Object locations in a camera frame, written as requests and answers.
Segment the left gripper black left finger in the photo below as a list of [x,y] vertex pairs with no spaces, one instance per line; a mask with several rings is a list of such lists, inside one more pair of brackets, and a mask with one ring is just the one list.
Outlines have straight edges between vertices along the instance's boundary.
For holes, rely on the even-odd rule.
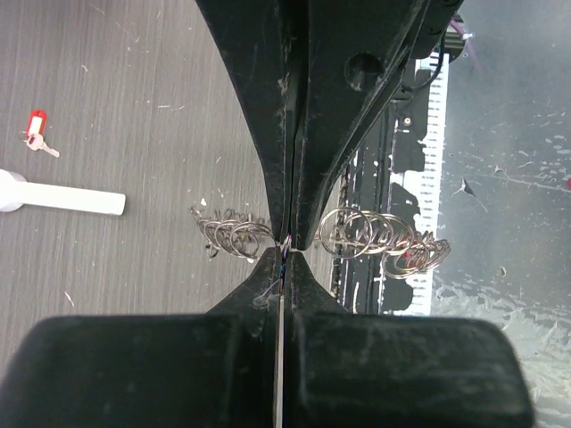
[[49,317],[1,383],[4,427],[279,427],[279,253],[202,314]]

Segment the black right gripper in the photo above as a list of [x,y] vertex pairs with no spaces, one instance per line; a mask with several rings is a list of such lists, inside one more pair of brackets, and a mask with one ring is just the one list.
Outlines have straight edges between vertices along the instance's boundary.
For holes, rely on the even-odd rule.
[[296,250],[310,246],[340,170],[399,88],[409,58],[433,51],[463,3],[307,3],[304,106],[289,217]]

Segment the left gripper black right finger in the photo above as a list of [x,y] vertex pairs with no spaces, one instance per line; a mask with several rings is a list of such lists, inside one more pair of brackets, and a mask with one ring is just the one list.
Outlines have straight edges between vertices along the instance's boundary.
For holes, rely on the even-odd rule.
[[285,272],[287,427],[532,427],[515,351],[482,319],[355,315]]

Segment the metal disc with keyrings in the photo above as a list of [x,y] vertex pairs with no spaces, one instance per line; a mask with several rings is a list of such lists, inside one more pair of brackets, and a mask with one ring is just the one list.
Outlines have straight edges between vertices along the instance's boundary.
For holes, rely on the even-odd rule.
[[[189,209],[210,258],[225,252],[254,261],[270,246],[278,246],[269,221],[251,213],[217,210],[208,216]],[[378,256],[386,276],[405,279],[439,267],[451,252],[450,244],[434,234],[416,230],[393,214],[338,207],[325,214],[310,243],[335,259]]]

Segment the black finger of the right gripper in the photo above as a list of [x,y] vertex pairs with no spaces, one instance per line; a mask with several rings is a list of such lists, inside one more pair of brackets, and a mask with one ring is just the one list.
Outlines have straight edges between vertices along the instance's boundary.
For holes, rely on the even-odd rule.
[[296,1],[199,1],[261,163],[274,239],[289,232]]

